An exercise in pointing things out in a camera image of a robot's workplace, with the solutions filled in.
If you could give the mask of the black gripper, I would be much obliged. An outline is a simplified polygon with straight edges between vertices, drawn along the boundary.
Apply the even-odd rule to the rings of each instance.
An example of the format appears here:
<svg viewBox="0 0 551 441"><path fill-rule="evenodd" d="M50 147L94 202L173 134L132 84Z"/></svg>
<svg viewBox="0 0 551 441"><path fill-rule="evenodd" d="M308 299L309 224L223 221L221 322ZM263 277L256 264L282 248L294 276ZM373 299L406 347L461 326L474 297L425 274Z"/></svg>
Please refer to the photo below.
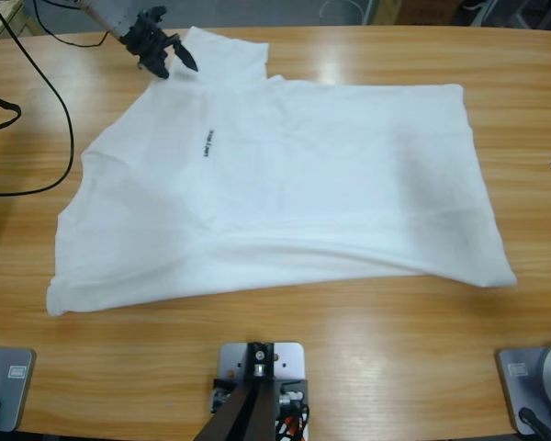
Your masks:
<svg viewBox="0 0 551 441"><path fill-rule="evenodd" d="M129 31L119 40L126 49L139 57L139 66L146 68L158 78L167 79L169 71L165 65L166 49L174 48L174 54L191 71L198 67L193 55L180 41L177 34L168 36L150 17L138 17Z"/></svg>

